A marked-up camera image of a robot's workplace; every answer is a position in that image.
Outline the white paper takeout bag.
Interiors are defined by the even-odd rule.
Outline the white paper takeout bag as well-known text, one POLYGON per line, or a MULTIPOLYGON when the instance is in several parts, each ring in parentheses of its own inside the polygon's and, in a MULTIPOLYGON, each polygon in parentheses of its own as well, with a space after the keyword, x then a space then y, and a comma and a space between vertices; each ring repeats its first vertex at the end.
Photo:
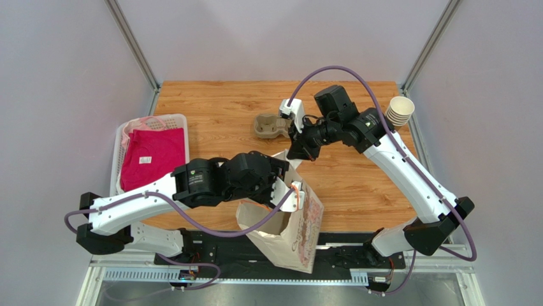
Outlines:
POLYGON ((288 161, 289 169, 286 179, 277 183, 279 191, 272 193, 272 203, 278 204, 291 187, 294 192, 269 221, 247 237, 275 266, 312 273, 324 205, 296 172, 301 160, 287 158, 287 150, 273 156, 288 161))

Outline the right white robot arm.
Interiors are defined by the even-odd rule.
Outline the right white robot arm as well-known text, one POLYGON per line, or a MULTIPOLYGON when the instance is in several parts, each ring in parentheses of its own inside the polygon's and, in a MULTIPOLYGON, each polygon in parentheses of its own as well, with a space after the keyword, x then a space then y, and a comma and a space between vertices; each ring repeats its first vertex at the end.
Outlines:
POLYGON ((392 123, 380 119, 376 108, 359 112, 341 85, 321 90, 314 99, 322 114, 316 122, 310 121, 299 99, 285 99, 280 105, 280 116, 292 121, 288 159, 315 161, 321 147, 336 142, 354 147, 391 179, 416 212, 411 221, 376 231, 369 242, 370 252, 388 257, 415 250, 431 256, 444 250, 444 242, 474 209, 473 201, 440 185, 396 131, 386 133, 392 123))

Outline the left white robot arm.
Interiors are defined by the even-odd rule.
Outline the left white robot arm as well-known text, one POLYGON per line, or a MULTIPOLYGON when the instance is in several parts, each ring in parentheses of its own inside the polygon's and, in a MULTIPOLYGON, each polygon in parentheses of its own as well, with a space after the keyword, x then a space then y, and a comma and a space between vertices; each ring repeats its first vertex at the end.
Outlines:
POLYGON ((124 249, 178 256, 184 251, 182 230, 146 227, 142 220, 177 211, 199 230, 221 238, 246 235, 260 228, 279 211, 302 208, 299 182, 285 181, 288 161, 257 151, 231 159, 193 159, 143 187, 110 197, 84 193, 80 208, 65 215, 76 242, 94 255, 115 254, 124 249), (241 231, 210 230, 187 215, 187 210, 216 207, 222 202, 248 199, 271 208, 263 219, 241 231))

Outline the stack of paper cups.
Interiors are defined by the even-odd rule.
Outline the stack of paper cups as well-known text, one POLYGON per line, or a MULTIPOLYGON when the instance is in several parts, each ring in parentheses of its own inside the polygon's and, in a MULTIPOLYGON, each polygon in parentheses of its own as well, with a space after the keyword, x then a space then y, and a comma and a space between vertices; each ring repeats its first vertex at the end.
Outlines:
POLYGON ((396 96, 390 100, 384 115, 394 127, 403 127, 408 124, 414 111, 415 105, 411 99, 396 96))

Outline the pink folded cloth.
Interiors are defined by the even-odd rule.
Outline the pink folded cloth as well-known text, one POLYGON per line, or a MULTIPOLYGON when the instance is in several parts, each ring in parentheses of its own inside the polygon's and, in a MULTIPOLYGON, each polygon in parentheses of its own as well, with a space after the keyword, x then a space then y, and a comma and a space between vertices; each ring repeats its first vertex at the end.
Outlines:
POLYGON ((185 129, 134 130, 120 170, 120 188, 127 192, 155 182, 186 164, 185 129))

